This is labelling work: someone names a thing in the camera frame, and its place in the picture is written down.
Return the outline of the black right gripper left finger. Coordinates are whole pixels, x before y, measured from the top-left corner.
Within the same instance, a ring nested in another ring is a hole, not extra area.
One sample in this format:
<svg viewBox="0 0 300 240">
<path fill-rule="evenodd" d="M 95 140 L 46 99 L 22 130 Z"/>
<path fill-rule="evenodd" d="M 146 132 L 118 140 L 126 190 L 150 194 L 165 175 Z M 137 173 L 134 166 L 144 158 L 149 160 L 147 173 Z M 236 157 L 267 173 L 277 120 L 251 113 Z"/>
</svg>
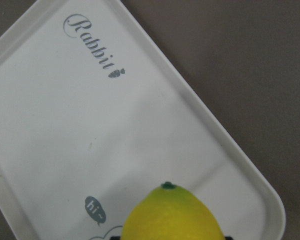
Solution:
<svg viewBox="0 0 300 240">
<path fill-rule="evenodd" d="M 111 236 L 109 240 L 121 240 L 120 236 Z"/>
</svg>

